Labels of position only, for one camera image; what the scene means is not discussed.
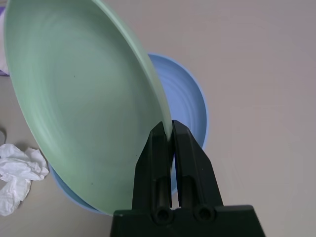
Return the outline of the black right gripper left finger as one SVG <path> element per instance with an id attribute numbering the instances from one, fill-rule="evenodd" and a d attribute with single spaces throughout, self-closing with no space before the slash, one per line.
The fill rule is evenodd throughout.
<path id="1" fill-rule="evenodd" d="M 150 132 L 135 167 L 132 209 L 156 210 L 171 206 L 172 153 L 164 126 Z"/>

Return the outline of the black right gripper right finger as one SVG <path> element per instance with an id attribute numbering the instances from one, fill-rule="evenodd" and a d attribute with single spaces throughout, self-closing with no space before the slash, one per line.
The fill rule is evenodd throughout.
<path id="1" fill-rule="evenodd" d="M 173 122 L 178 200 L 181 208 L 222 206 L 223 201 L 210 159 L 181 122 Z"/>

